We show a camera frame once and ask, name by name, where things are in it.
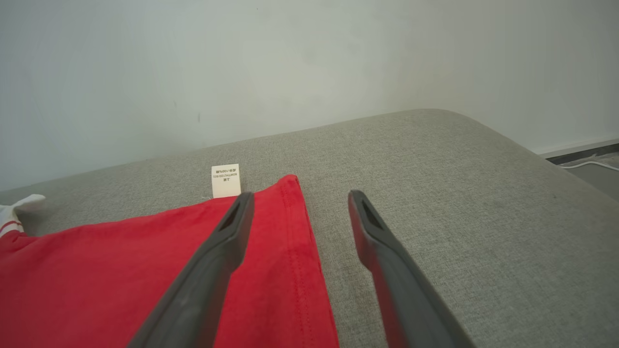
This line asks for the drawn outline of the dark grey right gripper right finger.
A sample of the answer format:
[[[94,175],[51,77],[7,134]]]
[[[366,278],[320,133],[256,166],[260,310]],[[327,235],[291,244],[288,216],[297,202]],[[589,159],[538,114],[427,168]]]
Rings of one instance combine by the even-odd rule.
[[[373,276],[390,348],[472,348],[473,342],[364,192],[348,210],[357,255]]]

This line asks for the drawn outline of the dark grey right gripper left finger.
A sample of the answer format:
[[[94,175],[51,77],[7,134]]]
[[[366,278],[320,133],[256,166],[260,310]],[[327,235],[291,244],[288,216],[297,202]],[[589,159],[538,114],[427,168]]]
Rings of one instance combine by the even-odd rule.
[[[254,194],[241,193],[152,310],[131,348],[212,348],[232,273],[243,263]]]

